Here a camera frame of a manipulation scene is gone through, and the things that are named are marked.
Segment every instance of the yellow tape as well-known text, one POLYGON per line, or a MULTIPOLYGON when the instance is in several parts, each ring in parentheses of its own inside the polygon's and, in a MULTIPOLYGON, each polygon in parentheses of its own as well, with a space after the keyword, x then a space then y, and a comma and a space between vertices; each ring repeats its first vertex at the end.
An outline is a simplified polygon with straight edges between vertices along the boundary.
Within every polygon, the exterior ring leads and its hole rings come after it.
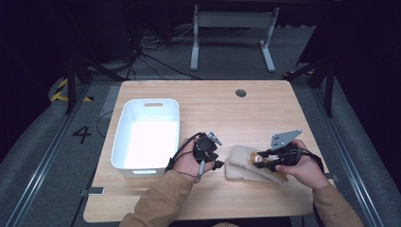
MULTIPOLYGON (((57 88, 55 94, 51 97, 52 101, 68 101, 68 96, 61 96, 61 92, 64 89, 65 85, 67 84, 68 79, 63 79, 59 87, 57 88)), ((94 101, 95 98, 92 96, 87 96, 83 99, 83 101, 94 101)))

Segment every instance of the person's left hand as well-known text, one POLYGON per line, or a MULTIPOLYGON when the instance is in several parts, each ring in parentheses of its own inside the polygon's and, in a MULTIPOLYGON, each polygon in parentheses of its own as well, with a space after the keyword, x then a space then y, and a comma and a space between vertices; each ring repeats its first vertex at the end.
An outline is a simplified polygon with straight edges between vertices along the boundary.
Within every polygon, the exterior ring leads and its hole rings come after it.
MULTIPOLYGON (((183 148, 183 150, 177 156, 175 165, 173 167, 173 170, 181 173, 191 183, 196 183, 200 177, 199 171, 201 165, 195 160, 193 153, 193 148, 197 141, 198 139, 193 139, 185 146, 185 148, 183 148)), ((206 163, 204 165, 203 173, 212 170, 213 166, 215 166, 214 162, 206 163)))

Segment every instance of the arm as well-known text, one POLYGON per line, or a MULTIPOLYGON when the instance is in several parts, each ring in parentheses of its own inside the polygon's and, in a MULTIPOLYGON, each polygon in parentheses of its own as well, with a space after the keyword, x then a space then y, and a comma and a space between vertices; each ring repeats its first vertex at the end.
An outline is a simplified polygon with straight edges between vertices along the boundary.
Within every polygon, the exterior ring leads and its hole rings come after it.
MULTIPOLYGON (((191 152, 194 141, 182 150, 183 156, 176 159, 173 169, 145 191, 134 208, 135 213, 127 214, 120 226, 167 226, 174 221, 199 178, 200 165, 191 152)), ((213 163, 207 163, 204 172, 213 166, 213 163)))
MULTIPOLYGON (((292 143, 307 149, 300 140, 292 143)), ((336 187, 327 181, 312 158, 303 156, 296 166, 277 166, 276 170, 292 175, 300 183, 312 188, 313 200, 324 226, 363 226, 357 213, 336 187)))

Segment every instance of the person's hand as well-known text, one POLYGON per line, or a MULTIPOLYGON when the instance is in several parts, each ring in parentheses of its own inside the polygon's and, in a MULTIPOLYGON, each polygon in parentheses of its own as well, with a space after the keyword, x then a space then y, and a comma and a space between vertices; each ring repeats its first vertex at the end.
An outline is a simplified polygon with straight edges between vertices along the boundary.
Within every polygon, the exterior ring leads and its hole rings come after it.
MULTIPOLYGON (((293 140, 292 143, 298 148, 307 149, 301 140, 293 140)), ((295 177, 300 183, 312 189, 317 189, 330 184, 322 173, 318 164, 309 156, 301 156, 296 166, 276 166, 277 171, 295 177)))
MULTIPOLYGON (((177 156, 175 165, 173 167, 173 170, 181 173, 191 183, 197 182, 200 177, 199 171, 201 165, 199 165, 195 160, 192 152, 197 141, 198 139, 193 139, 185 146, 185 148, 183 148, 183 150, 177 156)), ((215 163, 213 162, 206 163, 204 165, 203 173, 212 170, 214 165, 215 163)))

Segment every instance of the metal bracket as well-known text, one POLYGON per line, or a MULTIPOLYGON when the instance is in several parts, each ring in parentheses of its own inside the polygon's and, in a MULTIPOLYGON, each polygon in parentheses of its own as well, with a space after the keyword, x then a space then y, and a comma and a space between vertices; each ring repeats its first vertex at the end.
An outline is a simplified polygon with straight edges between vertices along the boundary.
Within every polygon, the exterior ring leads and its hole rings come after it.
POLYGON ((104 187, 90 187, 89 189, 80 190, 79 195, 82 197, 88 196, 102 196, 104 194, 104 187))
POLYGON ((340 181, 340 178, 337 175, 332 175, 331 173, 324 173, 324 176, 327 179, 332 179, 333 182, 339 182, 340 181))
POLYGON ((222 146, 221 142, 218 140, 218 138, 215 136, 215 134, 210 131, 210 133, 207 135, 207 138, 209 138, 211 141, 217 143, 218 145, 222 146))
POLYGON ((302 130, 274 134, 271 137, 270 150, 276 150, 276 149, 285 147, 287 144, 289 144, 293 139, 295 139, 301 133, 302 133, 302 130))

